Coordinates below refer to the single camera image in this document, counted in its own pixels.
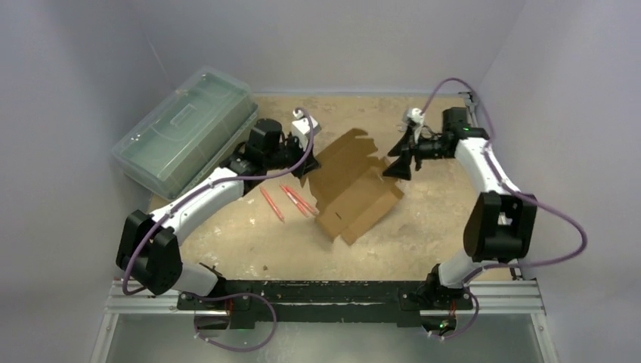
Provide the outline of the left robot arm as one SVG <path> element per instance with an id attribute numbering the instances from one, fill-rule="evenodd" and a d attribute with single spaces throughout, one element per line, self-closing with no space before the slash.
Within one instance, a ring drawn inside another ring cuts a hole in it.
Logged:
<path id="1" fill-rule="evenodd" d="M 195 188 L 151 213 L 136 210 L 127 216 L 116 254 L 123 281 L 134 279 L 154 295 L 168 290 L 192 293 L 206 309 L 221 306 L 221 275 L 202 264 L 184 263 L 180 246 L 220 209 L 270 179 L 270 171 L 275 177 L 302 178 L 319 168 L 313 146 L 321 127 L 300 109 L 294 117 L 288 134 L 274 119 L 258 120 L 248 138 Z"/>

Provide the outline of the brown cardboard box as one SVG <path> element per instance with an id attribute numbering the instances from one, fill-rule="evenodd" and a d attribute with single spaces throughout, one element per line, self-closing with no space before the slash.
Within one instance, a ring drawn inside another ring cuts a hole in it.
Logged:
<path id="1" fill-rule="evenodd" d="M 320 167 L 300 181 L 309 186 L 315 221 L 331 240 L 341 237 L 351 246 L 404 197 L 398 180 L 382 175 L 389 161 L 377 151 L 366 131 L 351 129 L 316 156 Z"/>

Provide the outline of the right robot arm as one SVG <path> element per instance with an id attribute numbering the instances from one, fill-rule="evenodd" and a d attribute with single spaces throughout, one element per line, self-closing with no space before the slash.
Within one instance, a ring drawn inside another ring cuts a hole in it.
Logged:
<path id="1" fill-rule="evenodd" d="M 507 264 L 526 256 L 537 207 L 507 190 L 508 179 L 499 166 L 491 166 L 489 134 L 472 126 L 464 107 L 442 114 L 440 132 L 426 129 L 423 112 L 410 108 L 404 116 L 404 134 L 388 155 L 394 161 L 385 177 L 409 181 L 423 161 L 455 159 L 470 177 L 478 197 L 463 229 L 463 248 L 448 261 L 437 264 L 414 299 L 441 308 L 463 296 L 466 283 L 494 263 Z"/>

